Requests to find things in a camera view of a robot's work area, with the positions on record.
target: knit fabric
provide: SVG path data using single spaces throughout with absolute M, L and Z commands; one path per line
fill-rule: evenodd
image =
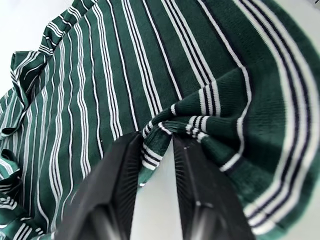
M 83 179 L 135 131 L 140 186 L 173 133 L 195 138 L 260 240 L 286 233 L 319 176 L 320 58 L 272 0 L 75 0 L 38 51 L 13 54 L 11 77 L 0 240 L 53 239 Z

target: green sweater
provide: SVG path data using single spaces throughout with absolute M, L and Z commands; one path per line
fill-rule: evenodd
M 79 184 L 140 131 L 138 184 L 173 133 L 201 143 L 261 240 L 319 176 L 320 58 L 272 0 L 75 0 L 0 100 L 0 239 L 52 239 Z

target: white stripe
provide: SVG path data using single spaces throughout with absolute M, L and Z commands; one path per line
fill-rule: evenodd
M 118 130 L 116 129 L 116 124 L 115 124 L 115 118 L 114 118 L 114 109 L 113 109 L 113 102 L 112 102 L 112 96 L 109 91 L 109 70 L 107 69 L 107 64 L 106 64 L 106 54 L 105 51 L 107 51 L 107 43 L 105 39 L 105 31 L 104 31 L 104 22 L 101 19 L 102 17 L 98 13 L 97 6 L 94 5 L 92 7 L 92 11 L 94 15 L 96 16 L 97 19 L 97 27 L 99 31 L 99 41 L 100 41 L 100 50 L 101 50 L 101 56 L 102 56 L 102 65 L 103 65 L 103 73 L 104 77 L 106 79 L 105 84 L 106 84 L 106 92 L 107 92 L 107 101 L 108 101 L 108 107 L 109 107 L 109 113 L 110 113 L 110 129 L 112 133 L 113 140 L 116 140 L 118 138 Z
M 49 29 L 51 29 L 54 34 L 58 37 L 58 38 L 61 38 L 64 34 L 66 34 L 65 32 L 61 32 L 58 27 L 56 25 L 54 25 L 52 22 L 50 22 L 47 27 Z
M 66 21 L 61 15 L 59 15 L 58 17 L 61 18 L 61 20 L 62 20 L 62 22 L 63 22 L 64 24 L 68 24 L 68 25 L 70 26 L 70 28 L 72 28 L 72 25 L 71 25 L 70 22 Z
M 20 218 L 20 221 L 25 221 L 25 220 L 30 220 L 30 219 L 32 219 L 32 217 L 22 217 L 22 218 Z
M 199 89 L 199 101 L 200 101 L 200 108 L 201 108 L 201 114 L 203 116 L 207 115 L 207 111 L 206 111 L 206 99 L 205 99 L 205 89 L 201 88 Z
M 86 7 L 84 0 L 81 0 L 81 3 L 82 3 L 82 6 L 84 7 L 84 9 L 88 11 L 89 9 Z
M 70 6 L 67 11 L 72 14 L 73 16 L 75 16 L 77 22 L 81 19 L 81 14 L 78 11 L 78 9 L 76 9 L 74 6 Z
M 73 173 L 72 173 L 72 144 L 73 144 L 73 132 L 74 132 L 74 121 L 73 121 L 73 115 L 72 115 L 72 112 L 71 112 L 71 109 L 70 109 L 70 105 L 71 105 L 71 102 L 72 102 L 72 97 L 73 97 L 73 88 L 74 88 L 74 85 L 73 85 L 73 81 L 72 81 L 72 78 L 71 78 L 71 72 L 73 70 L 73 65 L 72 65 L 72 49 L 73 49 L 73 46 L 72 46 L 72 41 L 71 41 L 71 38 L 69 36 L 69 34 L 67 35 L 68 36 L 68 39 L 70 41 L 70 71 L 69 71 L 69 83 L 70 83 L 70 99 L 69 99 L 69 103 L 68 103 L 68 107 L 67 107 L 67 110 L 68 110 L 68 113 L 69 113 L 69 118 L 70 118 L 70 140 L 69 140 L 69 175 L 70 175 L 70 190 L 69 190 L 69 193 L 68 195 L 66 196 L 66 198 L 64 199 L 63 201 L 63 204 L 62 204 L 62 207 L 61 207 L 61 221 L 63 220 L 63 217 L 64 217 L 64 210 L 65 210 L 65 205 L 66 205 L 66 201 L 67 199 L 69 198 L 69 196 L 71 195 L 72 193 L 72 190 L 74 188 L 74 179 L 73 179 Z
M 51 78 L 51 81 L 52 81 L 52 92 L 54 93 L 55 91 L 55 87 L 54 87 L 54 77 L 55 77 L 55 73 L 56 73 L 56 56 L 53 55 L 53 63 L 54 63 L 54 71 L 53 71 L 53 75 L 52 75 L 52 78 Z M 50 158 L 49 158 L 49 182 L 50 182 L 50 187 L 51 187 L 51 191 L 52 191 L 52 195 L 54 197 L 54 200 L 55 200 L 55 205 L 58 204 L 58 195 L 59 195 L 59 188 L 57 187 L 57 179 L 56 179 L 56 176 L 53 175 L 53 159 L 52 159 L 52 154 L 50 155 Z M 53 224 L 54 222 L 51 222 L 51 230 L 53 230 Z
M 206 97 L 208 98 L 208 102 L 207 102 L 207 105 L 208 105 L 208 108 L 209 108 L 209 116 L 213 116 L 214 115 L 214 107 L 213 107 L 213 104 L 212 104 L 212 98 L 211 98 L 211 93 L 210 93 L 210 85 L 207 85 L 204 87 L 204 90 L 206 92 Z
M 142 165 L 147 168 L 147 169 L 150 169 L 150 170 L 155 170 L 156 167 L 151 165 L 150 163 L 146 162 L 145 160 L 142 161 Z
M 175 104 L 171 105 L 170 110 L 171 110 L 171 113 L 172 113 L 173 116 L 177 116 L 176 105 Z
M 45 45 L 42 45 L 42 44 L 39 46 L 39 50 L 43 51 L 44 53 L 46 53 L 48 55 L 52 55 L 53 52 L 54 52 L 51 48 L 49 48 L 49 47 L 47 47 Z
M 55 56 L 53 56 L 53 75 L 56 73 L 56 58 Z M 49 82 L 49 75 L 50 75 L 50 68 L 49 67 L 45 67 L 44 68 L 44 72 L 45 72 L 45 82 L 48 83 Z M 54 81 L 53 78 L 51 78 L 51 83 L 52 83 L 52 92 L 55 91 L 55 85 L 54 85 Z M 46 126 L 46 113 L 48 110 L 48 92 L 47 92 L 47 88 L 44 87 L 43 88 L 43 92 L 41 93 L 42 97 L 43 97 L 43 106 L 42 106 L 42 111 L 45 112 L 45 114 L 43 114 L 43 121 L 42 121 L 42 125 L 41 127 L 43 127 L 43 130 L 45 131 L 43 137 L 45 137 L 45 140 L 41 142 L 41 151 L 39 149 L 39 159 L 41 159 L 41 161 L 38 162 L 38 168 L 39 168 L 39 164 L 40 164 L 40 168 L 38 171 L 38 176 L 37 176 L 37 181 L 36 181 L 36 203 L 37 203 L 37 208 L 41 214 L 41 216 L 45 219 L 46 222 L 46 232 L 48 232 L 49 230 L 49 218 L 47 217 L 47 215 L 45 214 L 44 210 L 42 209 L 41 203 L 40 203 L 40 176 L 42 173 L 42 167 L 43 167 L 43 163 L 45 160 L 45 154 L 46 154 L 46 150 L 47 150 L 47 142 L 48 142 L 48 130 L 49 130 L 49 126 L 51 124 L 51 109 L 52 109 L 52 101 L 53 101 L 53 94 L 51 94 L 51 102 L 50 102 L 50 108 L 49 108 L 49 116 L 48 116 L 48 127 L 45 130 L 45 126 Z
M 80 155 L 80 165 L 82 171 L 82 179 L 91 171 L 91 166 L 88 156 L 89 148 L 89 123 L 88 123 L 88 109 L 84 99 L 85 91 L 85 81 L 86 74 L 84 69 L 84 48 L 83 48 L 83 34 L 79 26 L 79 23 L 74 25 L 75 33 L 77 36 L 77 53 L 78 53 L 78 63 L 77 63 L 77 74 L 79 78 L 79 91 L 76 95 L 77 104 L 80 110 L 80 123 L 81 123 L 81 155 Z
M 26 72 L 26 74 L 25 74 L 25 75 L 24 75 L 24 77 L 23 77 L 23 81 L 25 81 L 25 80 L 26 80 L 27 75 L 28 75 L 29 73 L 31 73 L 31 72 L 32 72 L 32 71 L 34 71 L 34 70 L 37 70 L 37 69 L 41 68 L 42 66 L 43 66 L 42 64 L 39 64 L 38 66 L 36 66 L 36 67 L 34 67 L 34 68 L 30 69 L 29 71 L 27 71 L 27 72 Z M 30 82 L 30 84 L 29 84 L 29 86 L 28 86 L 27 90 L 25 91 L 25 92 L 26 92 L 26 94 L 28 94 L 28 93 L 29 93 L 29 91 L 30 91 L 30 89 L 33 87 L 33 84 L 34 84 L 34 81 L 35 81 L 36 77 L 37 77 L 37 76 L 35 76 L 35 77 L 33 78 L 33 80 Z
M 257 32 L 260 34 L 261 38 L 264 40 L 265 44 L 268 46 L 270 52 L 273 55 L 274 60 L 276 61 L 277 68 L 280 75 L 280 83 L 282 88 L 282 94 L 283 94 L 283 100 L 285 105 L 285 138 L 283 141 L 282 146 L 282 153 L 279 160 L 279 163 L 284 163 L 286 159 L 288 158 L 290 149 L 293 145 L 293 139 L 294 139 L 294 132 L 295 132 L 295 117 L 294 117 L 294 105 L 292 100 L 292 93 L 289 86 L 289 80 L 287 78 L 287 72 L 284 66 L 284 63 L 281 60 L 281 57 L 279 56 L 278 51 L 276 50 L 275 46 L 271 42 L 270 38 L 266 35 L 262 27 L 259 25 L 259 23 L 252 17 L 250 12 L 241 4 L 235 1 L 235 4 L 241 9 L 241 11 L 247 16 L 248 19 L 250 19 L 251 23 L 253 24 L 254 28 L 257 30 Z M 278 187 L 279 181 L 274 181 L 271 185 L 272 189 L 269 188 L 263 195 L 265 196 L 267 192 L 273 192 Z M 247 205 L 244 209 L 244 213 L 246 216 L 251 214 L 251 212 L 254 211 L 256 208 L 256 204 L 259 204 L 259 200 L 262 202 L 262 198 L 259 197 L 255 202 Z M 253 229 L 253 232 L 255 234 L 260 234 L 262 232 L 268 232 L 274 227 L 271 226 L 262 229 L 262 231 L 256 231 L 256 229 Z
M 114 88 L 114 82 L 113 82 L 113 72 L 111 68 L 111 59 L 109 56 L 109 48 L 107 44 L 107 39 L 106 39 L 106 29 L 105 29 L 105 23 L 103 19 L 103 13 L 101 12 L 100 8 L 97 5 L 94 5 L 92 7 L 92 10 L 94 13 L 97 15 L 98 19 L 98 26 L 99 26 L 99 33 L 101 34 L 100 36 L 100 45 L 102 45 L 101 49 L 101 54 L 104 56 L 102 62 L 103 62 L 103 70 L 104 74 L 106 75 L 106 87 L 108 91 L 108 104 L 109 104 L 109 109 L 111 108 L 110 111 L 110 119 L 113 120 L 113 123 L 110 121 L 110 126 L 113 124 L 114 127 L 114 136 L 113 139 L 116 140 L 120 136 L 123 135 L 122 132 L 122 127 L 120 125 L 119 121 L 119 108 L 118 108 L 118 100 L 117 96 L 115 93 L 115 88 Z
M 147 154 L 144 153 L 144 151 L 142 151 L 143 157 L 148 160 L 148 162 L 155 164 L 157 167 L 159 166 L 160 162 L 156 161 L 154 159 L 152 159 L 151 157 L 149 157 Z
M 38 99 L 35 99 L 35 116 L 38 116 Z M 36 148 L 36 138 L 37 138 L 37 124 L 38 124 L 38 118 L 36 118 L 34 124 L 34 130 L 33 130 L 33 144 L 32 144 L 32 159 L 31 159 L 31 171 L 29 170 L 30 173 L 30 179 L 31 179 L 31 184 L 30 184 L 30 195 L 29 195 L 29 215 L 31 214 L 31 205 L 33 204 L 33 199 L 32 199 L 32 189 L 33 189 L 33 179 L 34 179 L 34 160 L 35 160 L 35 148 Z
M 11 167 L 11 165 L 9 163 L 7 163 L 6 161 L 4 161 L 1 157 L 0 157 L 0 165 L 5 168 L 5 170 L 7 171 L 8 175 L 11 175 L 11 174 L 14 173 L 14 170 Z
M 50 37 L 48 37 L 48 36 L 46 36 L 46 35 L 44 35 L 44 34 L 42 34 L 42 37 L 44 37 L 46 40 L 49 40 L 50 43 L 51 43 L 53 46 L 57 46 L 57 44 L 55 44 Z
M 266 221 L 265 223 L 257 226 L 254 228 L 255 233 L 257 234 L 264 234 L 268 231 L 270 231 L 272 228 L 274 228 L 275 223 L 278 223 L 281 221 L 282 218 L 284 218 L 291 210 L 292 208 L 298 203 L 300 194 L 301 194 L 301 188 L 303 186 L 306 174 L 310 168 L 310 165 L 314 159 L 314 156 L 316 154 L 318 145 L 319 145 L 319 95 L 317 93 L 317 85 L 315 83 L 315 79 L 312 75 L 312 72 L 310 70 L 310 67 L 308 66 L 304 56 L 300 52 L 296 42 L 292 39 L 286 28 L 283 26 L 281 21 L 278 19 L 278 17 L 262 2 L 257 2 L 256 3 L 270 18 L 270 20 L 275 24 L 276 28 L 280 32 L 280 34 L 283 36 L 285 41 L 287 42 L 290 50 L 292 51 L 292 54 L 295 56 L 295 60 L 297 61 L 298 66 L 300 66 L 301 73 L 305 79 L 305 84 L 307 87 L 307 93 L 308 96 L 305 96 L 309 98 L 309 109 L 310 109 L 310 114 L 311 114 L 311 130 L 305 129 L 306 127 L 306 106 L 304 106 L 304 101 L 303 101 L 303 92 L 301 92 L 301 83 L 299 82 L 299 78 L 296 77 L 295 75 L 297 74 L 294 66 L 292 66 L 292 61 L 290 57 L 285 55 L 286 58 L 289 58 L 288 64 L 291 68 L 293 68 L 292 73 L 293 73 L 293 81 L 294 81 L 294 88 L 297 91 L 297 99 L 298 99 L 298 105 L 299 105 L 299 115 L 300 115 L 300 122 L 299 122 L 299 136 L 298 136 L 298 142 L 296 149 L 293 153 L 292 156 L 292 161 L 291 165 L 288 169 L 287 175 L 286 175 L 286 182 L 290 182 L 292 177 L 293 177 L 293 172 L 294 169 L 296 168 L 297 165 L 297 158 L 301 155 L 301 150 L 303 143 L 305 142 L 306 138 L 306 132 L 310 132 L 310 141 L 309 145 L 306 148 L 305 154 L 302 157 L 302 167 L 299 169 L 298 174 L 296 179 L 293 182 L 293 192 L 289 196 L 289 199 L 279 208 L 275 214 L 273 214 L 270 217 L 270 220 Z M 257 12 L 258 17 L 261 19 L 263 18 L 256 9 L 249 4 L 249 7 L 254 11 Z M 278 44 L 280 45 L 280 48 L 283 48 L 284 46 L 283 43 L 280 41 L 280 39 L 276 39 Z M 245 208 L 246 213 L 251 213 L 253 212 L 253 208 L 256 208 L 257 206 L 263 205 L 266 201 L 270 199 L 270 196 L 272 196 L 275 191 L 278 189 L 278 184 L 279 184 L 279 178 L 281 174 L 283 173 L 284 166 L 286 163 L 286 158 L 282 158 L 284 155 L 284 151 L 288 151 L 288 149 L 283 148 L 282 149 L 282 154 L 281 154 L 281 159 L 279 161 L 279 164 L 276 169 L 276 173 L 274 176 L 274 181 L 272 182 L 271 186 L 265 191 L 253 204 L 250 204 L 248 207 Z M 282 191 L 280 194 L 277 195 L 275 199 L 271 201 L 271 204 L 268 205 L 264 211 L 269 212 L 274 209 L 277 205 L 279 205 L 282 200 L 285 198 L 285 196 L 288 194 L 288 186 L 285 185 L 282 188 Z M 261 212 L 260 214 L 257 214 L 255 218 L 252 219 L 252 222 L 259 222 L 259 219 L 264 218 L 263 213 Z
M 23 240 L 25 237 L 25 234 L 27 233 L 27 231 L 30 229 L 30 226 L 26 226 L 25 229 L 21 232 L 20 236 L 18 237 L 18 240 Z
M 149 61 L 147 59 L 146 51 L 140 36 L 139 29 L 137 27 L 137 23 L 136 23 L 133 11 L 130 6 L 130 2 L 126 0 L 122 0 L 121 2 L 122 2 L 122 8 L 123 8 L 124 16 L 127 22 L 128 30 L 130 33 L 131 41 L 134 47 L 137 63 L 139 66 L 144 94 L 148 102 L 151 117 L 153 118 L 157 114 L 159 114 L 159 112 L 162 111 L 162 106 L 160 103 L 160 99 L 159 99 L 156 87 L 154 85 L 154 80 L 153 80 L 152 72 L 150 69 Z
M 15 235 L 14 235 L 14 237 L 13 237 L 13 240 L 18 240 L 18 238 L 19 238 L 21 232 L 23 231 L 23 229 L 25 228 L 25 226 L 26 226 L 26 224 L 23 223 L 23 224 L 19 227 L 18 231 L 15 233 Z
M 175 0 L 169 0 L 169 2 L 171 2 L 175 12 L 179 15 L 179 17 L 181 19 L 181 24 L 185 27 L 185 29 L 187 31 L 186 34 L 188 34 L 189 37 L 191 38 L 191 42 L 192 42 L 191 44 L 194 46 L 196 53 L 199 55 L 199 58 L 200 58 L 199 61 L 202 62 L 203 66 L 205 68 L 205 71 L 209 75 L 210 80 L 211 81 L 215 81 L 215 78 L 214 78 L 214 76 L 213 76 L 213 74 L 212 74 L 212 72 L 211 72 L 211 70 L 210 70 L 210 68 L 209 68 L 209 66 L 207 64 L 207 61 L 205 60 L 205 57 L 203 56 L 203 54 L 202 54 L 202 52 L 201 52 L 201 50 L 200 50 L 200 48 L 198 46 L 198 43 L 197 43 L 197 41 L 196 41 L 196 39 L 195 39 L 195 37 L 194 37 L 190 27 L 189 27 L 184 15 L 181 13 L 181 11 L 180 11 L 178 5 L 176 4 Z M 203 68 L 201 67 L 200 69 L 201 69 L 202 76 L 206 79 L 206 84 L 209 84 L 210 82 L 207 79 L 207 77 L 205 76 Z
M 196 117 L 197 117 L 197 116 L 192 116 L 192 117 L 190 117 L 190 119 L 189 119 L 189 125 L 191 125 L 191 126 L 194 125 L 194 122 L 195 122 Z
M 169 60 L 168 60 L 168 57 L 167 57 L 167 55 L 166 55 L 166 51 L 165 51 L 164 46 L 163 46 L 163 44 L 162 44 L 162 41 L 161 41 L 161 39 L 160 39 L 160 36 L 159 36 L 159 33 L 158 33 L 157 28 L 156 28 L 156 26 L 155 26 L 155 23 L 154 23 L 154 21 L 153 21 L 153 19 L 152 19 L 152 17 L 151 17 L 150 12 L 149 12 L 149 8 L 148 8 L 148 6 L 147 6 L 147 4 L 146 4 L 146 0 L 143 0 L 142 2 L 143 2 L 143 5 L 144 5 L 144 9 L 146 10 L 146 13 L 147 13 L 147 15 L 148 15 L 148 18 L 149 18 L 149 20 L 150 20 L 150 23 L 151 23 L 151 25 L 152 25 L 152 28 L 153 28 L 153 31 L 154 31 L 154 33 L 155 33 L 156 39 L 157 39 L 157 41 L 158 41 L 158 43 L 159 43 L 159 46 L 160 46 L 160 49 L 161 49 L 161 52 L 162 52 L 162 55 L 163 55 L 163 58 L 164 58 L 166 67 L 167 67 L 168 72 L 169 72 L 169 75 L 170 75 L 170 77 L 171 77 L 171 81 L 172 81 L 172 83 L 173 83 L 173 85 L 174 85 L 175 92 L 176 92 L 176 94 L 177 94 L 177 96 L 178 96 L 178 99 L 179 99 L 179 100 L 182 100 L 182 96 L 181 96 L 180 90 L 179 90 L 179 88 L 178 88 L 178 85 L 177 85 L 175 76 L 174 76 L 174 74 L 172 73 L 172 69 L 171 69 L 171 66 L 170 66 L 170 64 L 169 64 Z
M 30 139 L 31 135 L 31 125 L 32 125 L 32 119 L 33 115 L 31 114 L 31 108 L 28 108 L 27 113 L 27 127 L 26 127 L 26 134 L 25 139 L 27 141 L 24 142 L 24 155 L 23 155 L 23 167 L 22 167 L 22 206 L 25 207 L 25 199 L 26 199 L 26 176 L 27 176 L 27 169 L 28 169 L 28 162 L 29 162 L 29 149 L 30 149 L 30 142 L 28 141 Z
M 98 96 L 97 96 L 97 86 L 96 86 L 96 79 L 95 79 L 95 61 L 94 61 L 94 56 L 93 56 L 93 44 L 92 44 L 92 37 L 91 37 L 91 25 L 90 22 L 87 18 L 86 15 L 84 15 L 84 19 L 86 21 L 86 23 L 88 24 L 88 28 L 89 28 L 89 42 L 90 42 L 90 58 L 91 58 L 91 62 L 92 62 L 92 84 L 93 84 L 93 95 L 94 95 L 94 100 L 95 100 L 95 104 L 96 104 L 96 118 L 97 118 L 97 127 L 96 127 L 96 141 L 98 144 L 98 149 L 99 149 L 99 153 L 100 153 L 100 159 L 103 158 L 104 156 L 104 152 L 102 150 L 102 146 L 101 146 L 101 140 L 100 140 L 100 115 L 99 115 L 99 101 L 98 101 Z
M 201 117 L 202 116 L 197 116 L 196 117 L 196 120 L 195 120 L 195 127 L 197 128 L 197 129 L 199 129 L 200 128 L 200 119 L 201 119 Z
M 136 18 L 135 18 L 134 12 L 133 12 L 133 10 L 131 8 L 130 1 L 126 1 L 126 4 L 127 4 L 128 13 L 129 13 L 129 15 L 131 15 L 131 18 L 132 18 L 133 28 L 135 30 L 136 36 L 137 36 L 137 38 L 138 38 L 138 40 L 140 42 L 140 45 L 141 45 L 142 56 L 143 56 L 144 61 L 145 61 L 146 71 L 149 73 L 149 82 L 147 82 L 147 84 L 149 84 L 149 86 L 148 86 L 149 87 L 149 91 L 150 91 L 150 94 L 151 94 L 152 93 L 151 89 L 153 90 L 154 96 L 152 96 L 152 97 L 154 98 L 155 105 L 157 105 L 157 107 L 159 108 L 159 111 L 157 110 L 155 113 L 159 114 L 160 112 L 162 112 L 163 109 L 162 109 L 160 98 L 159 98 L 159 95 L 158 95 L 158 92 L 157 92 L 157 88 L 156 88 L 156 85 L 155 85 L 155 82 L 154 82 L 153 74 L 152 74 L 152 71 L 151 71 L 151 68 L 150 68 L 150 65 L 149 65 L 149 61 L 148 61 L 148 57 L 147 57 L 147 54 L 146 54 L 145 46 L 143 44 L 143 41 L 142 41 L 142 38 L 141 38 L 141 35 L 140 35 L 140 32 L 139 32 L 139 28 L 137 26 L 137 22 L 136 22 Z
M 159 154 L 157 154 L 154 151 L 152 151 L 149 147 L 147 147 L 147 145 L 145 143 L 143 143 L 142 146 L 143 146 L 143 148 L 146 150 L 146 152 L 148 154 L 150 154 L 155 159 L 158 159 L 159 161 L 161 161 L 161 159 L 163 158 L 162 156 L 160 156 Z
M 31 51 L 25 57 L 25 59 L 13 70 L 14 75 L 18 78 L 21 74 L 21 70 L 26 66 L 28 63 L 33 61 L 39 55 L 38 52 Z
M 195 128 L 192 130 L 192 137 L 195 138 L 195 137 L 196 137 L 196 134 L 197 134 L 198 132 L 199 132 L 199 129 L 195 127 Z
M 8 187 L 11 187 L 12 186 L 12 183 L 11 184 L 7 184 L 7 185 L 0 185 L 0 190 L 2 188 L 8 188 Z
M 226 36 L 224 35 L 224 33 L 221 31 L 219 25 L 216 23 L 216 21 L 213 19 L 213 17 L 211 16 L 210 12 L 208 11 L 206 5 L 199 0 L 198 1 L 201 5 L 201 7 L 203 8 L 205 14 L 208 16 L 210 22 L 212 23 L 213 27 L 215 28 L 215 30 L 217 31 L 217 33 L 219 34 L 219 37 L 221 38 L 221 40 L 223 41 L 226 49 L 228 50 L 228 52 L 230 53 L 230 55 L 232 56 L 233 60 L 235 61 L 236 65 L 241 69 L 242 74 L 244 76 L 244 81 L 245 81 L 245 89 L 246 89 L 246 96 L 247 96 L 247 103 L 245 108 L 243 109 L 243 112 L 241 114 L 241 116 L 237 119 L 236 122 L 236 129 L 237 129 L 237 134 L 239 136 L 240 139 L 240 147 L 238 152 L 228 161 L 226 162 L 221 168 L 221 171 L 226 171 L 228 169 L 230 169 L 241 157 L 241 155 L 243 154 L 243 151 L 245 149 L 245 139 L 244 139 L 244 133 L 243 133 L 243 123 L 244 123 L 244 118 L 248 112 L 248 108 L 251 104 L 251 100 L 252 100 L 252 92 L 251 92 L 251 87 L 250 87 L 250 81 L 249 81 L 249 75 L 247 72 L 247 69 L 243 66 L 243 64 L 241 63 L 240 59 L 238 58 L 238 56 L 236 55 L 236 53 L 234 52 L 234 50 L 232 49 L 232 47 L 230 46 Z
M 185 131 L 186 131 L 186 133 L 188 134 L 188 135 L 191 135 L 191 128 L 192 128 L 193 126 L 192 125 L 190 125 L 190 124 L 187 124 L 186 126 L 185 126 Z
M 135 113 L 135 109 L 134 109 L 134 105 L 133 105 L 132 94 L 131 94 L 131 90 L 130 90 L 130 86 L 129 86 L 129 81 L 128 81 L 128 76 L 127 76 L 127 70 L 126 70 L 126 65 L 125 65 L 125 61 L 124 61 L 124 56 L 123 56 L 122 49 L 121 49 L 121 46 L 120 46 L 120 40 L 119 40 L 118 29 L 117 29 L 117 25 L 116 25 L 115 14 L 114 14 L 114 10 L 113 10 L 112 4 L 110 3 L 109 0 L 107 0 L 107 2 L 108 2 L 109 6 L 110 6 L 110 9 L 111 9 L 111 16 L 112 16 L 113 27 L 114 27 L 114 31 L 115 31 L 115 38 L 116 38 L 116 41 L 117 41 L 117 46 L 118 46 L 118 50 L 119 50 L 119 54 L 120 54 L 120 58 L 121 58 L 122 70 L 123 70 L 126 89 L 127 89 L 127 92 L 128 92 L 129 104 L 130 104 L 130 108 L 131 108 L 131 115 L 132 115 L 132 118 L 133 118 L 134 129 L 136 131 L 138 131 L 139 130 L 139 126 L 137 124 L 136 113 Z
M 160 128 L 162 131 L 166 132 L 168 135 L 171 135 L 171 134 L 172 134 L 172 132 L 170 132 L 168 129 L 166 129 L 166 128 L 162 125 L 162 122 L 159 122 L 159 123 L 158 123 L 158 126 L 159 126 L 159 128 Z
M 208 120 L 209 116 L 204 116 L 201 122 L 201 130 L 205 133 L 207 133 L 207 120 Z
M 50 154 L 50 160 L 49 160 L 49 177 L 53 178 L 53 183 L 55 185 L 51 185 L 52 191 L 57 190 L 57 199 L 55 199 L 55 210 L 54 215 L 51 222 L 51 231 L 55 231 L 57 226 L 57 216 L 58 216 L 58 210 L 63 194 L 63 185 L 61 181 L 60 176 L 60 170 L 59 170 L 59 159 L 58 159 L 58 153 L 61 145 L 62 140 L 62 133 L 63 133 L 63 124 L 62 124 L 62 111 L 64 109 L 64 96 L 65 91 L 63 87 L 63 82 L 65 80 L 65 44 L 64 41 L 60 42 L 60 67 L 59 67 L 59 79 L 60 83 L 58 85 L 57 91 L 58 91 L 58 103 L 57 103 L 57 113 L 55 116 L 55 138 L 53 142 L 53 147 Z
M 29 231 L 24 235 L 24 238 L 22 238 L 22 240 L 27 240 L 31 232 L 32 232 L 32 228 L 30 227 Z

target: white surface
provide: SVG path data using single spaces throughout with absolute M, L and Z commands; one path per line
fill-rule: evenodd
M 301 0 L 278 0 L 295 17 L 320 53 L 320 11 Z M 12 87 L 11 56 L 14 51 L 37 50 L 47 23 L 72 0 L 0 0 L 0 97 Z M 138 193 L 131 240 L 181 240 L 182 231 L 170 145 L 160 167 Z M 318 240 L 320 236 L 320 187 L 302 221 L 285 240 Z
M 136 196 L 131 240 L 183 240 L 173 149 Z

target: garment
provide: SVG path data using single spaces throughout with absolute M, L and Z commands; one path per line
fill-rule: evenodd
M 272 0 L 75 0 L 0 100 L 0 239 L 51 239 L 79 184 L 141 131 L 148 184 L 173 133 L 230 179 L 259 239 L 301 216 L 319 176 L 320 59 Z

